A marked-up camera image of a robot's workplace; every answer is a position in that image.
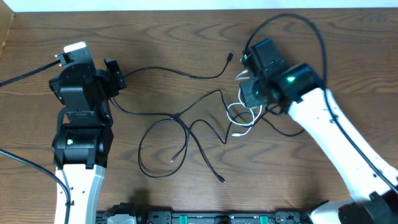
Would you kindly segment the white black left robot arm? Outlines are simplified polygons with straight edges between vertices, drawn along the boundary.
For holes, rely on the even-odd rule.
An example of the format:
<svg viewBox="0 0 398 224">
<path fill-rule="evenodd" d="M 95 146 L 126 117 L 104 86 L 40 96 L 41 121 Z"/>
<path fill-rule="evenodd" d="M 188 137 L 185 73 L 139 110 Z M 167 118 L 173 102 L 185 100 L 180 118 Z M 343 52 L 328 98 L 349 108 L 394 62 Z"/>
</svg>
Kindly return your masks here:
<svg viewBox="0 0 398 224">
<path fill-rule="evenodd" d="M 93 63 L 66 65 L 49 87 L 64 108 L 58 114 L 52 142 L 55 175 L 61 180 L 56 223 L 94 223 L 101 184 L 113 141 L 110 98 L 126 87 L 115 59 L 105 58 L 105 70 Z"/>
</svg>

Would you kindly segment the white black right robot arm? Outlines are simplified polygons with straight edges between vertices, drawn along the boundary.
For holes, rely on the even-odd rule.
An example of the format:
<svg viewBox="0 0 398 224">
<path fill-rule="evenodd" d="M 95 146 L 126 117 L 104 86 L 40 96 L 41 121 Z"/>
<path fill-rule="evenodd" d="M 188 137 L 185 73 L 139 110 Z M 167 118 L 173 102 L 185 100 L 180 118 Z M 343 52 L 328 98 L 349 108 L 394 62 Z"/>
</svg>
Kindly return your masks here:
<svg viewBox="0 0 398 224">
<path fill-rule="evenodd" d="M 245 67 L 239 95 L 248 108 L 275 103 L 320 146 L 343 179 L 351 200 L 325 202 L 309 223 L 397 223 L 397 169 L 362 137 L 313 68 L 277 63 Z"/>
</svg>

